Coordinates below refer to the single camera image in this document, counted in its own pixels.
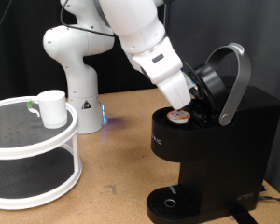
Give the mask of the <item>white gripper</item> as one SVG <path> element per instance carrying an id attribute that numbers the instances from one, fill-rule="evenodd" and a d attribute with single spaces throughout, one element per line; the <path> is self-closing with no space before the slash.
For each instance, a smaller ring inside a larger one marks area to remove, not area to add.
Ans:
<path id="1" fill-rule="evenodd" d="M 184 106 L 191 101 L 187 82 L 181 71 L 158 83 L 157 87 L 177 112 L 184 110 Z"/>

